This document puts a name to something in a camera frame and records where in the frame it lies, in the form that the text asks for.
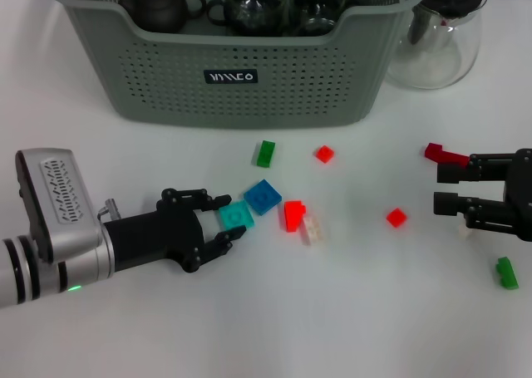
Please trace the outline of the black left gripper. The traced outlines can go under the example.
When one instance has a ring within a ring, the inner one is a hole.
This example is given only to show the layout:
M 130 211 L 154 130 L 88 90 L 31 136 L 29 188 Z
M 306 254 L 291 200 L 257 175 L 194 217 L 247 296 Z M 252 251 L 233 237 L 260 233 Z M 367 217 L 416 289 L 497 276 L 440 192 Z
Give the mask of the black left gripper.
M 204 243 L 195 210 L 228 206 L 230 195 L 211 197 L 206 189 L 164 189 L 155 211 L 105 223 L 117 272 L 161 259 L 178 263 L 185 272 L 224 256 L 247 231 L 242 225 L 218 233 Z

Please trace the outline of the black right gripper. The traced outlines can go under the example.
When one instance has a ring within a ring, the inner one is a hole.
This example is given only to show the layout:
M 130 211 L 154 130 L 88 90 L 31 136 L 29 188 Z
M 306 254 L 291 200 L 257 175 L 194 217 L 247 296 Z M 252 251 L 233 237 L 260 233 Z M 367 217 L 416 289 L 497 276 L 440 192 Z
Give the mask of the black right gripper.
M 505 181 L 505 202 L 435 192 L 433 212 L 440 216 L 462 214 L 467 228 L 513 229 L 518 238 L 531 241 L 531 149 L 514 154 L 472 154 L 465 165 L 438 164 L 436 181 Z

